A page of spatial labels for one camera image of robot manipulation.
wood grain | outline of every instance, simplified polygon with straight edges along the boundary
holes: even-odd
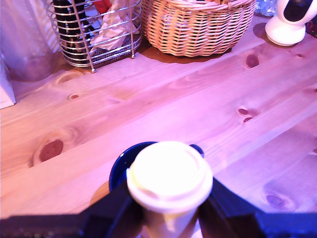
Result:
[[[200,145],[215,177],[266,211],[317,209],[317,39],[293,47],[254,17],[231,52],[66,65],[14,83],[1,110],[1,217],[72,213],[108,193],[115,159],[142,141]]]

metal wire rack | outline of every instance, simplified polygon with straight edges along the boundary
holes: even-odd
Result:
[[[94,2],[100,0],[42,0],[51,20],[53,30],[65,60],[77,67],[95,68],[131,56],[141,44],[141,0],[127,0],[128,6],[100,14]],[[129,20],[103,27],[103,17],[120,11],[126,11]],[[92,41],[102,31],[123,24],[129,25],[129,32],[93,44]],[[112,50],[102,49],[109,43],[124,37],[120,47]]]

coffee cup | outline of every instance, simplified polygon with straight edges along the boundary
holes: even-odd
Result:
[[[141,150],[126,171],[131,196],[143,207],[150,238],[190,238],[197,208],[212,187],[212,172],[192,146],[176,141]]]
[[[137,155],[149,145],[157,143],[157,141],[146,141],[133,145],[122,152],[119,157],[114,162],[109,175],[109,190],[110,192],[114,190],[118,185],[120,185],[124,180],[127,179],[126,170],[131,166]],[[204,157],[203,150],[195,144],[190,145],[195,150],[197,150],[202,157]]]

blue mug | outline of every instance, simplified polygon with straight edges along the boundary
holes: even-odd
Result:
[[[109,176],[110,192],[127,179],[126,170],[131,166],[140,151],[154,143],[157,143],[157,141],[147,141],[131,146],[117,158],[112,166]],[[192,144],[190,146],[196,149],[201,154],[201,156],[204,157],[204,151],[198,145]]]

paper cup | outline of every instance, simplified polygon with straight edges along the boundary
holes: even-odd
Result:
[[[197,208],[210,194],[212,172],[191,146],[165,141],[137,155],[127,170],[127,184],[144,208],[150,238],[189,238]]]

